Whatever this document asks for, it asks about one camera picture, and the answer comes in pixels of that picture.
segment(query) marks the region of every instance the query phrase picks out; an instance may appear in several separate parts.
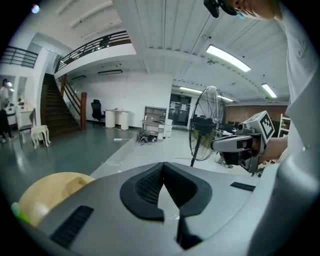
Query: black vent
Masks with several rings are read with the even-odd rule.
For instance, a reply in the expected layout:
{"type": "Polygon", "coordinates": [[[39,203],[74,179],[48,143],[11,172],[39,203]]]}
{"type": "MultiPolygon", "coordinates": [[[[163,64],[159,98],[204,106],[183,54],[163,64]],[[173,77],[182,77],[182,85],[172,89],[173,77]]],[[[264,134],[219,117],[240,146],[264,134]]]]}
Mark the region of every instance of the black vent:
{"type": "Polygon", "coordinates": [[[79,206],[53,233],[51,240],[68,249],[93,211],[88,206],[79,206]]]}

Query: beige round object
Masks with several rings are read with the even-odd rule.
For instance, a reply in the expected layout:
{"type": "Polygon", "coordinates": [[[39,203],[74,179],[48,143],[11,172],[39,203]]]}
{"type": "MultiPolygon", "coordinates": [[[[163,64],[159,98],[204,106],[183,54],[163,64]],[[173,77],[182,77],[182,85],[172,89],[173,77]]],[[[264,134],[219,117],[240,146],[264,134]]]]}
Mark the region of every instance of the beige round object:
{"type": "Polygon", "coordinates": [[[95,179],[77,172],[60,172],[39,179],[21,196],[19,205],[33,226],[70,195],[95,179]]]}

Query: glass door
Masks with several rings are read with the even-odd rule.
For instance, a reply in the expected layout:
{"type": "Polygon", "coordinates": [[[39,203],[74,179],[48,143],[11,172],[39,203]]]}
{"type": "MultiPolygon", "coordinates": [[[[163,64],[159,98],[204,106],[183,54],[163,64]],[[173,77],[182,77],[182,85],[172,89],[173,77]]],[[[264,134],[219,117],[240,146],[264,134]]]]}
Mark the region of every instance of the glass door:
{"type": "Polygon", "coordinates": [[[190,112],[191,97],[171,94],[168,119],[173,125],[187,126],[190,112]]]}

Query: staircase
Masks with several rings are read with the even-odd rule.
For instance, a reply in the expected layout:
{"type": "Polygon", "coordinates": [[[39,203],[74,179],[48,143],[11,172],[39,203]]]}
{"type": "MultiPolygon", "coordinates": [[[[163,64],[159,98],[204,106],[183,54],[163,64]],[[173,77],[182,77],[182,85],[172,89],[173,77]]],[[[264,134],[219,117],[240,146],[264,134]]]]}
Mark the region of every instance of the staircase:
{"type": "Polygon", "coordinates": [[[52,74],[44,74],[40,112],[41,124],[48,126],[50,138],[82,130],[70,113],[52,74]]]}

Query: brick wall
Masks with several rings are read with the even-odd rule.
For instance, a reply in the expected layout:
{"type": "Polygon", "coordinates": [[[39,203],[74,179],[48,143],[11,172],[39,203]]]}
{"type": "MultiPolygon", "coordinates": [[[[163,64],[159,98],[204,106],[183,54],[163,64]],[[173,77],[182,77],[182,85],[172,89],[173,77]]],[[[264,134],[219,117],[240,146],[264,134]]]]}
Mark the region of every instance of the brick wall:
{"type": "Polygon", "coordinates": [[[272,121],[280,122],[281,114],[284,114],[288,106],[227,106],[225,122],[243,122],[262,111],[267,111],[272,121]]]}

